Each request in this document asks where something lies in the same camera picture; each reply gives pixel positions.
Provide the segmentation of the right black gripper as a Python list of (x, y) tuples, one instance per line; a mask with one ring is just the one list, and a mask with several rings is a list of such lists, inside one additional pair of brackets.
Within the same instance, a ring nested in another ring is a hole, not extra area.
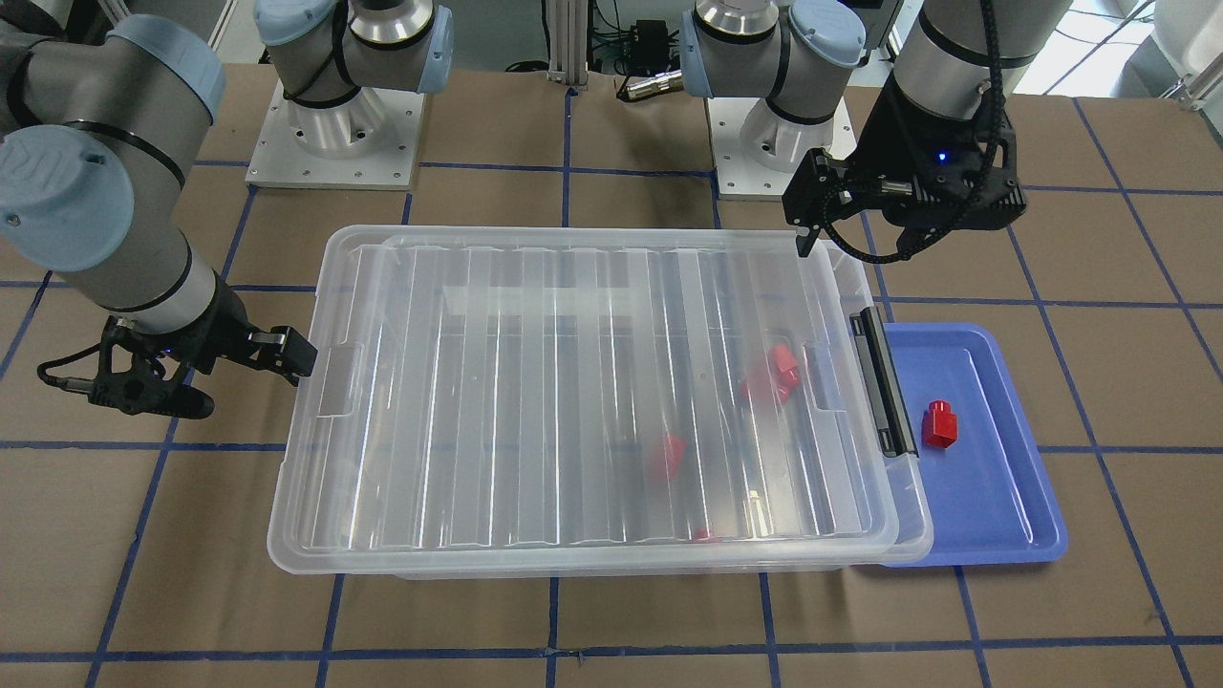
[(272, 371), (291, 386), (309, 378), (317, 348), (292, 326), (263, 332), (249, 323), (245, 302), (223, 279), (215, 277), (215, 292), (201, 317), (172, 332), (149, 332), (144, 339), (172, 360), (203, 375), (210, 375), (216, 360), (256, 371)]

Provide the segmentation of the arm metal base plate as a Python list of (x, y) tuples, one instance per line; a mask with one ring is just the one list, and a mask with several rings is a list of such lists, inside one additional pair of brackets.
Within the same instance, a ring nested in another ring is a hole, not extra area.
[(817, 125), (783, 120), (761, 97), (706, 100), (718, 196), (725, 200), (781, 200), (807, 152), (826, 149), (844, 160), (856, 145), (848, 104)]
[(360, 90), (331, 109), (289, 101), (280, 84), (247, 166), (260, 188), (408, 191), (415, 181), (427, 97)]

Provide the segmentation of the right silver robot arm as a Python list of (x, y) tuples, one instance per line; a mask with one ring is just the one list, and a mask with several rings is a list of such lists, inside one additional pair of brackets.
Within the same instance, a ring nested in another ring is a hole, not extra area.
[[(272, 174), (350, 171), (406, 183), (415, 136), (388, 93), (432, 95), (451, 73), (453, 12), (437, 1), (258, 1), (256, 28), (281, 88), (264, 126)], [(289, 380), (314, 349), (290, 328), (264, 331), (172, 222), (205, 131), (220, 119), (225, 70), (174, 21), (130, 13), (100, 43), (70, 42), (35, 2), (2, 4), (2, 240), (108, 313), (93, 380), (122, 379), (113, 349), (152, 386), (164, 360), (208, 374), (219, 358)]]

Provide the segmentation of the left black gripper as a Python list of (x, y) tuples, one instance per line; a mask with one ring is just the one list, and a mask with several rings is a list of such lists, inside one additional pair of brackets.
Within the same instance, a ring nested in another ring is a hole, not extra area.
[[(1015, 160), (1015, 130), (994, 97), (967, 120), (927, 112), (885, 81), (855, 149), (855, 200), (881, 210), (904, 229), (940, 229), (974, 196), (986, 147), (998, 137), (996, 165), (959, 229), (1000, 230), (1027, 210)], [(819, 222), (795, 222), (796, 252), (807, 258), (821, 238)]]

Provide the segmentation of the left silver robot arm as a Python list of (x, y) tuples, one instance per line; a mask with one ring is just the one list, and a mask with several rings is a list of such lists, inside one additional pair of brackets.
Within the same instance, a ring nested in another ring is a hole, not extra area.
[(783, 214), (806, 257), (821, 238), (859, 262), (911, 260), (956, 230), (996, 231), (1027, 200), (1007, 99), (1066, 1), (926, 1), (852, 152), (826, 130), (868, 27), (840, 1), (697, 1), (678, 28), (691, 97), (752, 97), (759, 163), (790, 174)]

